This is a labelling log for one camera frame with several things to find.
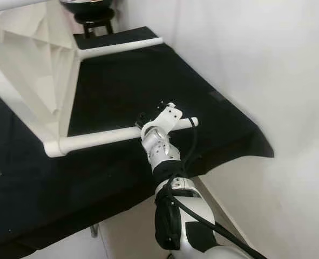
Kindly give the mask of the black round stool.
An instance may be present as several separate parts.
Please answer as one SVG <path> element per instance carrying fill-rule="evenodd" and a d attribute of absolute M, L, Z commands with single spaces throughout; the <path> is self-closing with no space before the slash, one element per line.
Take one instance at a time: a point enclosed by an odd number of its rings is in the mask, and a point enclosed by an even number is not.
<path fill-rule="evenodd" d="M 83 26 L 83 37 L 93 38 L 96 36 L 93 29 L 98 27 L 104 27 L 107 34 L 114 34 L 111 20 L 115 14 L 113 9 L 108 9 L 104 12 L 75 14 L 73 17 L 78 24 Z"/>

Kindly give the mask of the white plastic table top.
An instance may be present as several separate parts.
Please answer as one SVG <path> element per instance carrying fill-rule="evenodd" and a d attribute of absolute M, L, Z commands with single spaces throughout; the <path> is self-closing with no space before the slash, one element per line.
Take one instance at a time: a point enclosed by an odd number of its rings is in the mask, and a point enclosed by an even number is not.
<path fill-rule="evenodd" d="M 79 67 L 78 46 L 58 2 L 0 11 L 0 98 L 49 157 L 66 155 Z"/>

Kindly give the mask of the black table cloth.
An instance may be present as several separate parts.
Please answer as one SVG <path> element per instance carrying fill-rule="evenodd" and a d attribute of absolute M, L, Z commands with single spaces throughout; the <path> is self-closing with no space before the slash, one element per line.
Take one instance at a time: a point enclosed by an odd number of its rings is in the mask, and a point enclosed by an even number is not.
<path fill-rule="evenodd" d="M 236 158 L 272 158 L 262 131 L 169 45 L 84 60 L 70 136 L 132 127 L 139 113 L 173 102 L 198 119 L 191 177 Z M 21 259 L 151 197 L 152 171 L 140 140 L 45 154 L 43 144 L 0 98 L 0 259 Z"/>

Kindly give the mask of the grey tape strip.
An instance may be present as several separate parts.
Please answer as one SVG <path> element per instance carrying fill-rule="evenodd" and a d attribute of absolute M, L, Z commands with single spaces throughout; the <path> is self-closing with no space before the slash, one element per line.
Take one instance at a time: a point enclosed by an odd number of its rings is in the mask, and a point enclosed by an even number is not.
<path fill-rule="evenodd" d="M 219 91 L 209 91 L 209 95 L 213 97 L 218 102 L 228 102 L 228 99 L 219 93 Z"/>

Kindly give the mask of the black bowl with steel rim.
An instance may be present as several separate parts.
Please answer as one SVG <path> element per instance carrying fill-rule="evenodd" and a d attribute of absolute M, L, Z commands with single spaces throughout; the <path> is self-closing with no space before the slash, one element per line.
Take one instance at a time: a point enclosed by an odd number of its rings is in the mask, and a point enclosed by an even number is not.
<path fill-rule="evenodd" d="M 90 14 L 110 9 L 115 0 L 59 0 L 72 14 Z"/>

